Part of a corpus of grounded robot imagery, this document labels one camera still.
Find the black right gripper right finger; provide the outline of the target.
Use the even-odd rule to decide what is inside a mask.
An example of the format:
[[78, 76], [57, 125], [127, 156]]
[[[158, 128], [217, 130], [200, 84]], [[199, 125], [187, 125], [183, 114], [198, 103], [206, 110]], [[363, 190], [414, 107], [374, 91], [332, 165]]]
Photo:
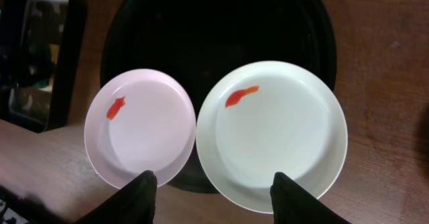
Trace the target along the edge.
[[283, 172], [275, 173], [270, 195], [275, 224], [350, 224]]

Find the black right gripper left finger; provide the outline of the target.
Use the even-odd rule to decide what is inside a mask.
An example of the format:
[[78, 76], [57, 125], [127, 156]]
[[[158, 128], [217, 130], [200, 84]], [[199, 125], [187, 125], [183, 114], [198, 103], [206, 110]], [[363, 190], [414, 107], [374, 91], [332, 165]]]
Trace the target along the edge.
[[156, 192], [157, 178], [152, 171], [146, 170], [75, 223], [152, 224]]

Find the round black serving tray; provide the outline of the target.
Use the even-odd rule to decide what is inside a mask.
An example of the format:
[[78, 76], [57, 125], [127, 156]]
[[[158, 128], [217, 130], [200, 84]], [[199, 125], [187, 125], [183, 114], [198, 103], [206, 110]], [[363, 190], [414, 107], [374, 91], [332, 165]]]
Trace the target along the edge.
[[228, 73], [275, 60], [336, 80], [336, 44], [322, 0], [125, 0], [107, 34], [100, 82], [150, 68], [177, 80], [196, 113]]

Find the orange stain on cream plate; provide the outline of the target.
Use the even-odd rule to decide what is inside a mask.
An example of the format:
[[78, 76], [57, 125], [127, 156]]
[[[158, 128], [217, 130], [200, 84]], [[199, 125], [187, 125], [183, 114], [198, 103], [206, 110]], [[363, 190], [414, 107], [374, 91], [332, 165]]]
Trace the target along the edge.
[[259, 90], [259, 86], [252, 86], [246, 89], [237, 90], [229, 95], [227, 100], [225, 101], [225, 107], [231, 107], [237, 105], [240, 100], [250, 94], [256, 93]]

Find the cream white plate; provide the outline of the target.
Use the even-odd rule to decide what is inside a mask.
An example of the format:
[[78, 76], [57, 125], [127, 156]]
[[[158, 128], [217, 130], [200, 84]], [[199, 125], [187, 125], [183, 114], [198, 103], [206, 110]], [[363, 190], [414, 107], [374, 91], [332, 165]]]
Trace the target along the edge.
[[[226, 108], [237, 90], [256, 93]], [[196, 124], [196, 149], [211, 184], [232, 203], [272, 213], [270, 188], [283, 172], [313, 197], [339, 177], [348, 147], [345, 115], [310, 71], [280, 61], [244, 65], [210, 90]]]

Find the black rectangular water tray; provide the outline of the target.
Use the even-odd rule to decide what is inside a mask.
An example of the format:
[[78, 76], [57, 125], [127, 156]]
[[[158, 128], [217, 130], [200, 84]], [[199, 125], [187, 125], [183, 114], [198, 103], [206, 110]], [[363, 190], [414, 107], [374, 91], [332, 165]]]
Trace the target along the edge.
[[66, 125], [85, 0], [2, 0], [1, 119], [41, 133]]

